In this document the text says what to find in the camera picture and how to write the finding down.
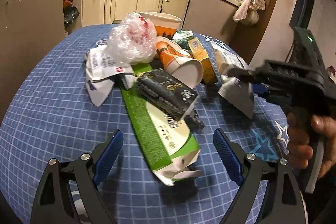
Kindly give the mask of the right hand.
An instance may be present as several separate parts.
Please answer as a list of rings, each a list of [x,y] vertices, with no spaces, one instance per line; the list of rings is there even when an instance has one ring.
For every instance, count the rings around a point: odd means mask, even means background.
[[[313,149],[309,145],[309,135],[305,130],[299,128],[294,114],[288,114],[287,122],[289,136],[287,145],[289,151],[288,161],[294,168],[306,169],[309,160],[313,157]],[[318,175],[319,178],[322,178],[335,166],[335,113],[330,117],[313,115],[311,126],[316,133],[325,138],[325,152]]]

